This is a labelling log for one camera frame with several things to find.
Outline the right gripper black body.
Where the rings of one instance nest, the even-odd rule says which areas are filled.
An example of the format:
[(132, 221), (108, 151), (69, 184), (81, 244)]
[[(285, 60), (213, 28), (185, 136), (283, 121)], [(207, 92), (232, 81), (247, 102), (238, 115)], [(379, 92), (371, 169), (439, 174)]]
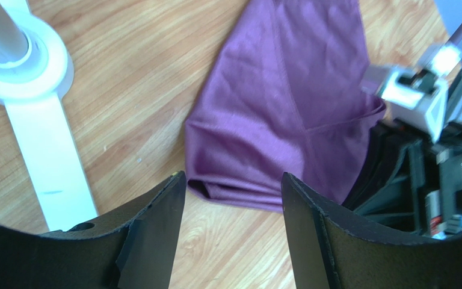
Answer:
[(444, 239), (462, 232), (462, 69), (449, 84), (436, 143), (393, 117), (371, 128), (365, 164), (343, 205), (412, 234)]

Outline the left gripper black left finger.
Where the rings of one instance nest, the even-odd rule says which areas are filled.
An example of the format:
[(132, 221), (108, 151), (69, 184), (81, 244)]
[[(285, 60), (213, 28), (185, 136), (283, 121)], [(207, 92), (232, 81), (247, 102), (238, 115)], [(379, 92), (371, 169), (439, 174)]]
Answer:
[(178, 171), (66, 232), (0, 225), (0, 288), (168, 288), (185, 193)]

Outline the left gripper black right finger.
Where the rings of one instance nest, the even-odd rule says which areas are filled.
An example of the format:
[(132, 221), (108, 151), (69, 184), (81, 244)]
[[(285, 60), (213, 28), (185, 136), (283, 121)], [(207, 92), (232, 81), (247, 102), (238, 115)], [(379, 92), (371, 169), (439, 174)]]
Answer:
[(462, 288), (462, 234), (435, 240), (383, 226), (290, 173), (282, 202), (297, 288)]

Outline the purple cloth napkin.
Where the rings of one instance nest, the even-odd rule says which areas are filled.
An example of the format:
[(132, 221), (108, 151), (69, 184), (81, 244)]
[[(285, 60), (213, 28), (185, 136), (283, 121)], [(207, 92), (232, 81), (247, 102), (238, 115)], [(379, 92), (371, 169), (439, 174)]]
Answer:
[(188, 188), (280, 212), (289, 172), (341, 204), (386, 110), (368, 66), (357, 1), (250, 1), (185, 122)]

